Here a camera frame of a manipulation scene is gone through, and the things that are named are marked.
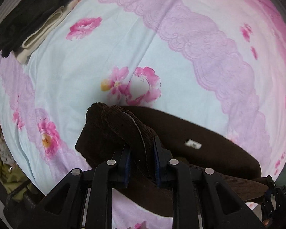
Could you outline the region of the folded cream garment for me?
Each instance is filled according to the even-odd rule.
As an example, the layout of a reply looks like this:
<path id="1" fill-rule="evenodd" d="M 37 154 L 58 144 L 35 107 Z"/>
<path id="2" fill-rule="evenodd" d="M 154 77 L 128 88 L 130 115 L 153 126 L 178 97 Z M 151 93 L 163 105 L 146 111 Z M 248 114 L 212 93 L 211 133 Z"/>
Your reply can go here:
<path id="1" fill-rule="evenodd" d="M 45 40 L 47 35 L 53 31 L 65 17 L 74 9 L 79 0 L 71 0 L 65 6 L 59 7 L 46 20 L 38 26 L 21 44 L 20 48 L 14 52 L 17 61 L 25 64 L 31 54 Z"/>

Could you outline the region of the folded black garment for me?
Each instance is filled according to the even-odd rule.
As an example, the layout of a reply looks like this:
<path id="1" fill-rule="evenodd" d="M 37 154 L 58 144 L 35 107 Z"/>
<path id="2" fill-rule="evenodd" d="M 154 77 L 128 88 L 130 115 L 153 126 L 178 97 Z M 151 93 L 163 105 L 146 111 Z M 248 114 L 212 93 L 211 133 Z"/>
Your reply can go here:
<path id="1" fill-rule="evenodd" d="M 61 6 L 71 0 L 21 0 L 0 23 L 0 51 L 8 57 Z"/>

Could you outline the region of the pink floral bed sheet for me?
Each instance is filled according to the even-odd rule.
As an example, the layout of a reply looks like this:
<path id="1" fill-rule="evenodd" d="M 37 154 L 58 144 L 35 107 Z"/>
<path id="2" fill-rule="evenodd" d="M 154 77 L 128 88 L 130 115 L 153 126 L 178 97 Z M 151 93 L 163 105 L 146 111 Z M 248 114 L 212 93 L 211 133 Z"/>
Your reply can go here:
<path id="1" fill-rule="evenodd" d="M 274 0 L 79 0 L 25 64 L 0 53 L 0 125 L 43 193 L 73 168 L 94 102 L 212 130 L 277 179 L 286 163 L 286 13 Z"/>

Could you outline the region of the olive clutter beside bed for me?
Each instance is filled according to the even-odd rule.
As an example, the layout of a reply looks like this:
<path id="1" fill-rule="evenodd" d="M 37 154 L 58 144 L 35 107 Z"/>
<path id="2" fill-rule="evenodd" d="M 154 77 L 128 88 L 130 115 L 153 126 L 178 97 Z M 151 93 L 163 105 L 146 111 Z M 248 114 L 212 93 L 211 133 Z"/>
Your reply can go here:
<path id="1" fill-rule="evenodd" d="M 0 135 L 0 184 L 6 191 L 4 198 L 6 204 L 10 201 L 20 203 L 25 200 L 36 204 L 42 197 L 16 163 L 2 134 Z"/>

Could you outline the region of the dark brown corduroy pants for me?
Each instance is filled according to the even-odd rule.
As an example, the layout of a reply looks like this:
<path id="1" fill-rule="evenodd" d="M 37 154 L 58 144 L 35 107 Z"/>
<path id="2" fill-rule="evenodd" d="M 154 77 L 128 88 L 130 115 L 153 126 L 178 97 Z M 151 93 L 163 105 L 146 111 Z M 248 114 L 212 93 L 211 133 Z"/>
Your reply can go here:
<path id="1" fill-rule="evenodd" d="M 146 154 L 155 138 L 189 168 L 212 168 L 244 201 L 262 200 L 267 191 L 259 162 L 241 147 L 199 125 L 152 108 L 93 104 L 75 148 L 95 168 L 128 146 L 142 169 L 120 192 L 157 215 L 173 214 L 173 194 L 158 188 L 147 169 Z"/>

